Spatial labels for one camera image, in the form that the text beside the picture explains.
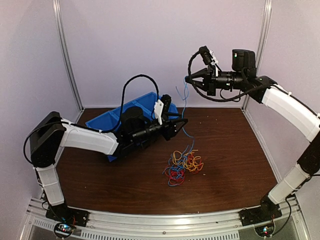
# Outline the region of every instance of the vertical metal post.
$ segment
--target vertical metal post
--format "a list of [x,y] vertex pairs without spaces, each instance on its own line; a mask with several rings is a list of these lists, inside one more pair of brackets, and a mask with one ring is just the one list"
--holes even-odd
[[62,22],[62,15],[61,15],[61,9],[60,9],[60,0],[53,0],[53,10],[54,10],[54,17],[56,21],[56,27],[58,30],[58,36],[60,40],[60,46],[62,50],[62,56],[63,56],[63,61],[66,69],[66,73],[70,82],[71,90],[77,105],[77,108],[79,111],[82,111],[84,109],[79,91],[77,88],[77,84],[75,81],[75,76],[74,72],[71,67],[71,62],[69,58],[69,53],[68,53],[68,48],[67,48],[67,42],[66,42],[66,36],[65,36],[65,31],[64,31],[64,26]]
[[[262,54],[264,52],[267,38],[268,38],[270,21],[271,21],[271,14],[272,14],[272,0],[265,0],[258,49],[256,51],[257,72],[259,72],[259,68],[260,68],[261,61],[262,61]],[[244,99],[244,102],[242,105],[242,110],[244,112],[247,110],[249,101],[250,101],[250,97],[248,95],[245,96],[245,99]]]

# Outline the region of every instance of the wooden table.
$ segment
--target wooden table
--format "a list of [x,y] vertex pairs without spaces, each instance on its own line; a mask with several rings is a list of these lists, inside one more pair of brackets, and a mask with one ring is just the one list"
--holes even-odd
[[[107,109],[86,109],[79,123]],[[69,206],[126,214],[190,214],[258,205],[276,179],[240,109],[188,108],[185,129],[195,136],[204,162],[198,174],[168,186],[162,175],[174,150],[192,141],[181,131],[170,141],[160,138],[146,150],[108,162],[105,155],[66,148],[57,166]]]

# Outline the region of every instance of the blue plastic tray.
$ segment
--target blue plastic tray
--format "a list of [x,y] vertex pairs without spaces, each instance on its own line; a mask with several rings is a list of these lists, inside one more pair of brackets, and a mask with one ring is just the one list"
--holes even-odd
[[[123,105],[123,113],[130,107],[138,106],[142,108],[143,115],[148,119],[152,120],[151,113],[153,112],[155,103],[157,100],[157,94],[155,92],[149,92],[146,95],[143,95],[135,100],[129,101]],[[170,113],[178,113],[176,105],[173,103],[169,107]],[[113,110],[107,111],[100,116],[95,117],[94,119],[87,121],[85,124],[89,128],[99,129],[99,130],[110,130],[118,122],[120,118],[120,107],[117,107]],[[112,162],[116,157],[108,156],[109,161]]]

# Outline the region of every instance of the white wall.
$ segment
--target white wall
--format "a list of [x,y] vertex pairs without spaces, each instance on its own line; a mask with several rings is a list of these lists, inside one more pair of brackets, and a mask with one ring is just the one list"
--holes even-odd
[[[68,0],[61,1],[66,41],[85,107],[115,107],[125,82],[137,74],[153,77],[161,94],[183,102],[191,55],[207,45],[220,67],[231,70],[232,49],[258,47],[264,0]],[[204,67],[202,60],[194,71]],[[146,79],[132,82],[126,101],[153,91]],[[224,93],[226,97],[235,93]],[[191,91],[189,106],[240,107],[212,103]]]
[[23,142],[49,112],[75,120],[78,110],[52,1],[1,1],[0,22],[0,239],[16,240],[31,196],[40,193]]
[[[260,75],[267,75],[320,112],[320,1],[273,1],[270,32]],[[263,136],[281,177],[308,146],[277,113],[250,101],[248,111]],[[313,240],[320,239],[320,178],[297,194]]]

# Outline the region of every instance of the ventilation grille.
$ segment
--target ventilation grille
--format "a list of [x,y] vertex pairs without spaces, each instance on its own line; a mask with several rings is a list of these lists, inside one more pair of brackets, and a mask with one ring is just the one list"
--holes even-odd
[[[90,232],[86,230],[81,231],[81,238],[86,240],[151,240],[152,238],[133,238],[133,237],[122,237],[122,236],[111,236],[110,234],[103,234],[98,232]],[[214,234],[206,237],[192,237],[192,238],[170,238],[171,240],[240,240],[239,232],[232,231],[222,234]]]
[[42,220],[42,219],[35,219],[34,220],[34,224],[37,227],[43,228],[43,229],[47,229],[47,230],[54,230],[55,225],[52,224],[51,222],[48,222],[46,220]]

